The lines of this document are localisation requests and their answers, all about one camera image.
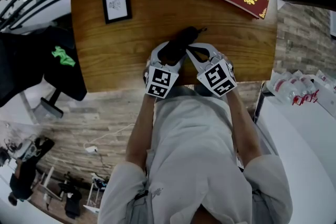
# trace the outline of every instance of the white shirt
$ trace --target white shirt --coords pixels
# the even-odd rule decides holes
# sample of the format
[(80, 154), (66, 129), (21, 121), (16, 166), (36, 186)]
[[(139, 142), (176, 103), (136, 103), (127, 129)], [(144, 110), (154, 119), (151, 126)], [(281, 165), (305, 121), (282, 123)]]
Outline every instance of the white shirt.
[[(254, 188), (270, 198), (275, 223), (291, 216), (281, 160), (265, 155), (244, 173), (236, 165), (228, 105), (215, 98), (176, 97), (155, 106), (149, 191), (155, 224), (189, 224), (202, 204), (225, 224), (252, 223)], [(99, 224), (123, 223), (127, 203), (143, 190), (146, 176), (131, 163), (118, 164), (101, 202)]]

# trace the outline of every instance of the person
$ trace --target person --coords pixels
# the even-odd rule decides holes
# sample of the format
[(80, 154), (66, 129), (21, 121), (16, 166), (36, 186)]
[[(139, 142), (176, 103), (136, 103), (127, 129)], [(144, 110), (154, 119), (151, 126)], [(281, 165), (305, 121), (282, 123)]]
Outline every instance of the person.
[(54, 142), (48, 138), (35, 139), (35, 145), (39, 151), (37, 156), (32, 156), (25, 162), (18, 158), (14, 174), (12, 174), (9, 186), (12, 192), (8, 196), (8, 201), (17, 205), (17, 200), (27, 200), (32, 194), (32, 184), (36, 175), (36, 164), (54, 146)]
[(203, 85), (173, 87), (164, 100), (143, 97), (125, 162), (115, 166), (103, 194), (98, 224), (130, 223), (128, 204), (145, 186), (155, 224), (287, 224), (292, 214), (282, 162), (261, 153), (236, 88), (221, 99)]

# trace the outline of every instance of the black picture frame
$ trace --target black picture frame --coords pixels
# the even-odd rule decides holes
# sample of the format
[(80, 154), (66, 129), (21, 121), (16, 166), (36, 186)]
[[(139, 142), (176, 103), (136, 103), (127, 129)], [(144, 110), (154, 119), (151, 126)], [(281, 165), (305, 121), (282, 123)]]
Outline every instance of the black picture frame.
[(107, 13), (107, 3), (106, 0), (103, 0), (103, 9), (104, 9), (104, 17), (105, 17), (105, 23), (110, 24), (114, 22), (118, 22), (121, 20), (131, 19), (132, 18), (132, 9), (131, 9), (131, 0), (125, 0), (126, 1), (126, 9), (127, 9), (127, 15), (115, 19), (109, 19), (108, 13)]

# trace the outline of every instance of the cable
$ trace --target cable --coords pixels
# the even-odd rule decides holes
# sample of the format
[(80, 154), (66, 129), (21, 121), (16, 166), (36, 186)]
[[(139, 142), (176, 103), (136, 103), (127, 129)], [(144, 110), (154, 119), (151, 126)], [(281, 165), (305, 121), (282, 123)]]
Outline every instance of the cable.
[(110, 165), (106, 165), (106, 164), (103, 162), (103, 156), (102, 156), (100, 153), (98, 153), (98, 151), (96, 151), (96, 153), (97, 153), (97, 154), (99, 155), (99, 157), (100, 157), (100, 162), (101, 162), (101, 164), (102, 164), (102, 166), (103, 166), (104, 171), (109, 175), (110, 172), (109, 172), (109, 171), (106, 171), (105, 168), (107, 168), (107, 169), (111, 169), (112, 167), (111, 167)]
[(131, 123), (131, 124), (127, 125), (126, 127), (124, 127), (124, 128), (122, 128), (122, 129), (116, 131), (115, 133), (107, 133), (107, 134), (105, 134), (105, 135), (102, 135), (101, 137), (98, 137), (98, 138), (93, 139), (93, 140), (90, 141), (90, 142), (85, 142), (85, 143), (83, 144), (83, 148), (84, 148), (84, 150), (86, 150), (85, 145), (87, 145), (87, 144), (92, 144), (94, 141), (97, 141), (98, 139), (102, 139), (102, 138), (104, 138), (105, 136), (108, 136), (108, 135), (110, 135), (110, 134), (111, 134), (111, 135), (117, 134), (117, 133), (119, 133), (119, 132), (121, 132), (121, 131), (127, 129), (128, 127), (130, 127), (130, 126), (132, 126), (132, 125), (134, 125), (134, 123)]

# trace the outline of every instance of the white bottle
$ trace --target white bottle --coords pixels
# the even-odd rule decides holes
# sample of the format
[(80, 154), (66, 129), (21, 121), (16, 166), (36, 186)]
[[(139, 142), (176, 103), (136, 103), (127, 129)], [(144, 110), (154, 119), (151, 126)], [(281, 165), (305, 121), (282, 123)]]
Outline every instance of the white bottle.
[(316, 94), (317, 89), (308, 76), (305, 76), (300, 70), (294, 72), (293, 76), (299, 79), (306, 86), (309, 94)]
[(279, 73), (272, 72), (271, 80), (266, 82), (266, 87), (283, 103), (292, 105), (301, 103), (299, 90)]
[(304, 98), (309, 92), (305, 84), (303, 84), (298, 78), (294, 77), (291, 73), (284, 72), (282, 76), (287, 79), (290, 83), (292, 83), (300, 92), (300, 96)]

